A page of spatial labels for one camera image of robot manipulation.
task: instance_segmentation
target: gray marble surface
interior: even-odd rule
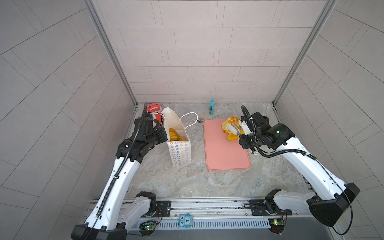
[[[276,124],[277,118],[270,103],[216,103],[214,115],[209,115],[209,103],[164,103],[178,116],[196,112],[200,118],[226,119],[242,116],[241,105],[251,114],[260,112]],[[139,104],[136,118],[143,109]],[[195,121],[190,114],[183,118],[184,125]],[[206,166],[203,123],[187,128],[191,140],[192,162],[173,167],[166,143],[155,146],[144,158],[130,184],[127,198],[134,198],[140,191],[156,193],[159,197],[229,197],[264,196],[275,188],[285,191],[308,192],[301,174],[281,156],[264,158],[250,155],[251,167],[243,170],[211,171]]]

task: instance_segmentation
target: blue spray bottle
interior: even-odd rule
[[[214,108],[215,108],[215,102],[214,98],[211,99],[210,105],[209,105],[209,114],[213,115],[214,114]]]

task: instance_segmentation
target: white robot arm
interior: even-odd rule
[[[153,128],[156,120],[146,113],[146,108],[145,105],[142,117],[135,120],[133,135],[119,145],[111,176],[100,200],[85,223],[75,226],[71,234],[73,240],[126,239],[127,232],[142,215],[155,213],[155,194],[140,192],[135,201],[119,215],[125,193],[143,157],[155,145],[167,140],[162,126],[163,118]],[[245,134],[239,136],[239,144],[244,149],[257,149],[267,158],[282,154],[314,189],[311,193],[274,189],[265,197],[265,210],[271,215],[283,209],[306,212],[321,223],[333,226],[360,190],[353,183],[345,184],[327,170],[284,124],[271,127],[268,118],[259,112],[250,115],[244,106],[242,110]],[[262,145],[275,151],[263,152],[259,148]]]

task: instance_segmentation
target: cutting board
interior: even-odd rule
[[[227,133],[221,129],[226,119],[204,121],[205,155],[209,170],[248,169],[251,166],[247,150],[238,139],[227,140]]]

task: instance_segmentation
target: white paper bag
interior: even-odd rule
[[[180,118],[175,113],[175,111],[173,111],[170,108],[164,108],[164,110],[161,113],[164,116],[164,128],[167,132],[167,137],[168,137],[167,144],[168,144],[169,153],[170,153],[173,166],[174,167],[181,166],[191,162],[191,142],[189,140],[189,137],[185,129],[195,124],[197,122],[197,119],[193,124],[184,127],[183,123],[181,122],[181,118],[190,113],[187,113],[181,116]],[[170,137],[169,137],[170,128],[173,128],[177,132],[177,134],[180,137],[183,137],[186,141],[182,141],[182,142],[170,141]]]

